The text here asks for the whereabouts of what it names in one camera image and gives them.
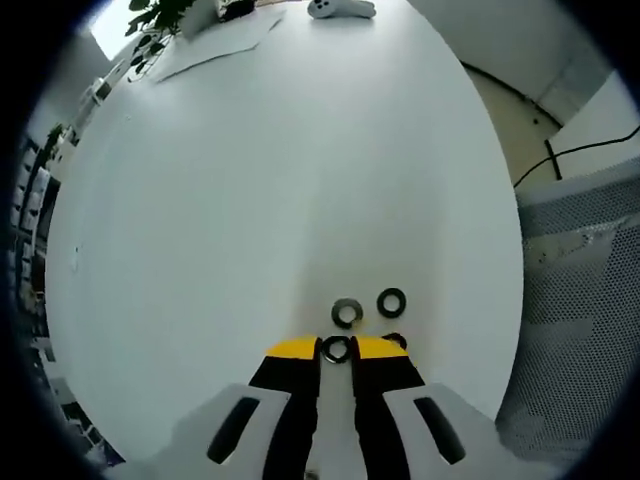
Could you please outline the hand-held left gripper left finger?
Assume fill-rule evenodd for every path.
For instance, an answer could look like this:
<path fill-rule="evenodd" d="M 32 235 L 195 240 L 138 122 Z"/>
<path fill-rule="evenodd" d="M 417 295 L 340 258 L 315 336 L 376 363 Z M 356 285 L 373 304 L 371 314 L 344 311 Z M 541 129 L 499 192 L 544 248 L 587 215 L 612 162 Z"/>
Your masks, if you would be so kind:
<path fill-rule="evenodd" d="M 169 444 L 108 479 L 302 479 L 317 428 L 321 340 L 271 347 L 247 384 L 231 384 L 179 420 Z"/>

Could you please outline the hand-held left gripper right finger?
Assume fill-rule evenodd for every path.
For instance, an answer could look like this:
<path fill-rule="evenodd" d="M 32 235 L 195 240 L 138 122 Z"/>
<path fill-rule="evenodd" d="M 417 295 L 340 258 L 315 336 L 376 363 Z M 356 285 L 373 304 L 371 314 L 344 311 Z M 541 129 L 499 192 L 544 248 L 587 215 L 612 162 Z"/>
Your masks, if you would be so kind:
<path fill-rule="evenodd" d="M 494 422 L 439 383 L 426 383 L 406 350 L 354 336 L 355 429 L 369 479 L 547 479 L 499 439 Z"/>

